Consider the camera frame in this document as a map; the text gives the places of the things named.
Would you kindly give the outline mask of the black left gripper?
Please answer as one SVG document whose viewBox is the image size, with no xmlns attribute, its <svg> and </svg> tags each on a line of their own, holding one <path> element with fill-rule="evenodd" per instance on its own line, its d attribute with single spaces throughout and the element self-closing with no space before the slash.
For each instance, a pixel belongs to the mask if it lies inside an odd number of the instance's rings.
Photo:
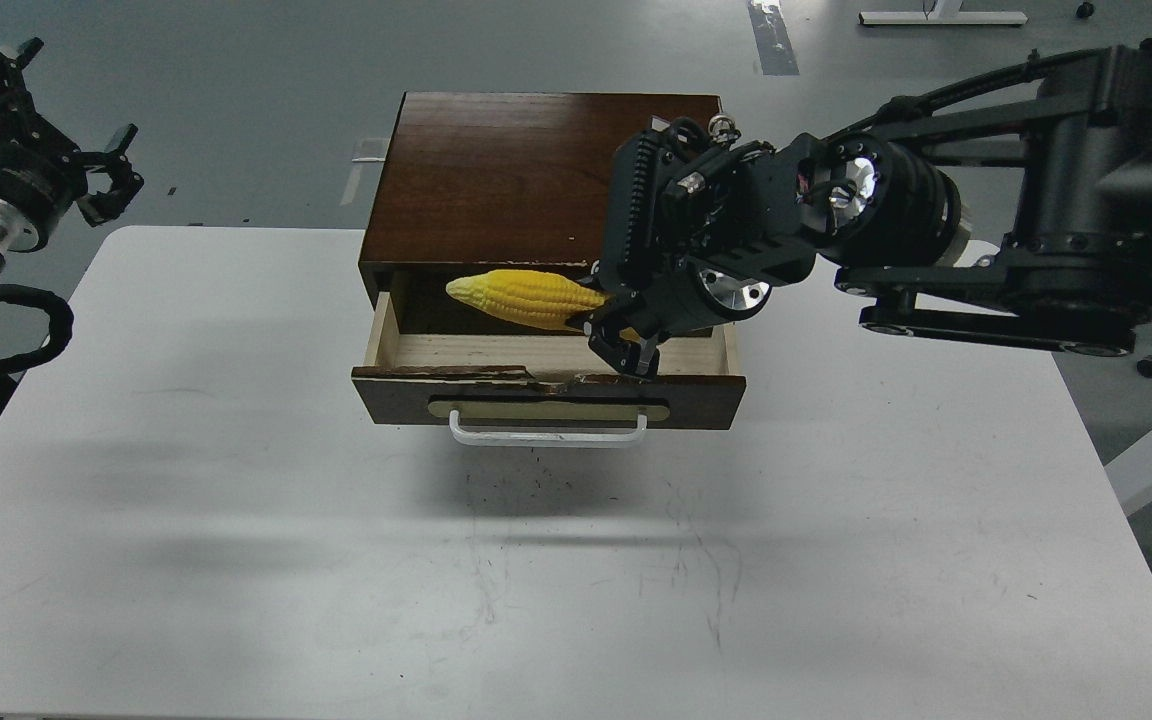
<svg viewBox="0 0 1152 720">
<path fill-rule="evenodd" d="M 90 227 L 114 222 L 145 185 L 127 156 L 137 124 L 119 128 L 104 151 L 83 151 L 37 113 L 23 70 L 44 46 L 29 38 L 13 56 L 0 51 L 0 236 L 50 236 L 76 204 Z M 109 187 L 90 191 L 90 173 Z"/>
</svg>

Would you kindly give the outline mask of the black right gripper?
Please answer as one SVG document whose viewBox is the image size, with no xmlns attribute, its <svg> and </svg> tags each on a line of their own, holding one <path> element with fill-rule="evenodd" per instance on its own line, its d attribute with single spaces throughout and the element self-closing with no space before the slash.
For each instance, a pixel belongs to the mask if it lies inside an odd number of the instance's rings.
<svg viewBox="0 0 1152 720">
<path fill-rule="evenodd" d="M 749 319 L 812 274 L 796 188 L 791 159 L 742 141 L 726 114 L 655 119 L 614 151 L 602 291 L 568 291 L 567 327 L 614 372 L 655 379 L 658 341 Z"/>
</svg>

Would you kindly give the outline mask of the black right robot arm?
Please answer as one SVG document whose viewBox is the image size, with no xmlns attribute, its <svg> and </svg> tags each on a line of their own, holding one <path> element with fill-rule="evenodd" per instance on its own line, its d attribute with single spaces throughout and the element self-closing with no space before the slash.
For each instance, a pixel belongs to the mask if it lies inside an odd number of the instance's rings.
<svg viewBox="0 0 1152 720">
<path fill-rule="evenodd" d="M 1152 323 L 1152 46 L 1041 56 L 776 147 L 726 118 L 614 156 L 602 305 L 567 327 L 653 381 L 672 338 L 742 323 L 823 258 L 861 327 L 1120 357 Z"/>
</svg>

